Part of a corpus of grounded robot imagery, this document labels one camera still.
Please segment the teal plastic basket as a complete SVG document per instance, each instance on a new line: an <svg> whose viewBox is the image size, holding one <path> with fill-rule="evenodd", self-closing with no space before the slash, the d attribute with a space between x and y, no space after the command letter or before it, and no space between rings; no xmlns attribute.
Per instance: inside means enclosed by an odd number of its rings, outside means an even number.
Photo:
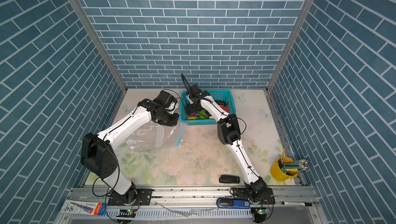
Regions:
<svg viewBox="0 0 396 224"><path fill-rule="evenodd" d="M229 109L230 114L236 114L236 108L232 93L227 90L208 90L210 95L215 101L225 101L226 107ZM204 125L216 125L217 122L214 119L200 119L200 120L187 120L189 115L186 114L184 105L180 106L180 120L188 126L204 126Z"/></svg>

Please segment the clear zip top bag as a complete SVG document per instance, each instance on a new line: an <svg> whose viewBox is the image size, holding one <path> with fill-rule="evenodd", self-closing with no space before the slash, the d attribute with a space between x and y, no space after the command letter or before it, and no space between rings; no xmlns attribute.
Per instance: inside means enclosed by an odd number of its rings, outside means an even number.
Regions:
<svg viewBox="0 0 396 224"><path fill-rule="evenodd" d="M125 142L135 152L155 152L180 146L184 128L180 120L176 126L162 126L153 121L129 135Z"/></svg>

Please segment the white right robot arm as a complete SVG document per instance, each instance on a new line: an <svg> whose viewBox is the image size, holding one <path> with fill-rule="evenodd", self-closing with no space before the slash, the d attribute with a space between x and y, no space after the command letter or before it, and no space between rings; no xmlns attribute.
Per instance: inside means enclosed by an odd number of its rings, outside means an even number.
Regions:
<svg viewBox="0 0 396 224"><path fill-rule="evenodd" d="M266 194L269 193L269 186L254 168L244 149L238 117L222 109L208 91L188 91L186 98L189 101L186 111L195 112L204 109L217 122L219 140L231 151L243 173L245 198L252 203L264 201Z"/></svg>

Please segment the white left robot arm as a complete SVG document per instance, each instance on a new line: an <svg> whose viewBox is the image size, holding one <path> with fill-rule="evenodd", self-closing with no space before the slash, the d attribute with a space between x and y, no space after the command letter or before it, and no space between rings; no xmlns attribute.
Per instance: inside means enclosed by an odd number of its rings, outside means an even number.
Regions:
<svg viewBox="0 0 396 224"><path fill-rule="evenodd" d="M154 100L144 99L113 126L83 137L81 164L108 185L122 204L133 204L136 187L121 172L116 150L121 145L136 152L176 147L183 135L178 120L178 102L171 94L162 91Z"/></svg>

